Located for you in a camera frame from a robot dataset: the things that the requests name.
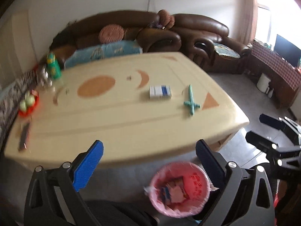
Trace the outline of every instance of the sofa armrest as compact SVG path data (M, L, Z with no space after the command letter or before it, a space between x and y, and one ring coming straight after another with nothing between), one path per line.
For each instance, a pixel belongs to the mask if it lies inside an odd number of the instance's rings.
M251 53L251 49L249 49L246 45L230 37L224 37L221 44L233 49L241 57L247 56Z
M178 34L154 28L142 29L136 37L143 52L177 52L181 47Z
M204 36L201 31L175 26L171 30L180 35L182 48L186 52L200 55L204 55L205 52L211 61L214 56L213 41Z
M70 58L75 51L76 47L72 45L65 45L51 50L51 52L55 54L61 69L64 69L65 61Z

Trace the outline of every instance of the curtain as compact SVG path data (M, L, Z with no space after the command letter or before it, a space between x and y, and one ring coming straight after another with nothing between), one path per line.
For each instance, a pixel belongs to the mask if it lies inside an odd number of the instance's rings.
M238 40L247 45L255 38L257 25L257 0L245 0L244 14Z

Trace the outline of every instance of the pink plastic bag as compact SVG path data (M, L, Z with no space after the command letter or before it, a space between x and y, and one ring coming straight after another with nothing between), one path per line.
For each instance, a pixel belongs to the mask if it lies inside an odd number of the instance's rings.
M189 196L172 210L165 208L160 197L160 188L173 178L183 176L184 189ZM162 167L152 178L149 187L149 198L155 209L165 216L185 218L199 214L210 194L210 183L206 173L191 162L174 162Z

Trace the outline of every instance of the red and white checkered cloth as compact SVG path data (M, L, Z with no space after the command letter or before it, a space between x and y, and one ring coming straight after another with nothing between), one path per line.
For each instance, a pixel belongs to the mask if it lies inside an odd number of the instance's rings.
M256 41L253 41L252 45L252 55L280 75L294 91L301 85L301 74L298 73L291 64Z

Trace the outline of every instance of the floor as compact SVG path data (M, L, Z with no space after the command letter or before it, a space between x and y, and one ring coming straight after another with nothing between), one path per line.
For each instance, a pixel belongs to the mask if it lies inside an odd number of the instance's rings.
M220 150L227 161L235 161L240 167L245 168L266 162L265 154L246 142L244 137L249 130L270 138L280 146L290 145L290 141L281 132L261 124L258 120L262 113L275 117L290 117L287 110L277 110L267 95L261 93L245 75L211 74L211 77L232 97L250 120L250 125L240 130ZM80 194L84 200L134 202L140 208L157 215L162 225L197 225L187 219L172 219L159 215L152 208L143 190L162 165L171 161L194 159L195 152L190 152L171 159L136 166L96 170ZM20 164L0 157L0 207L4 206L20 222L23 221L24 203L31 175L32 173Z

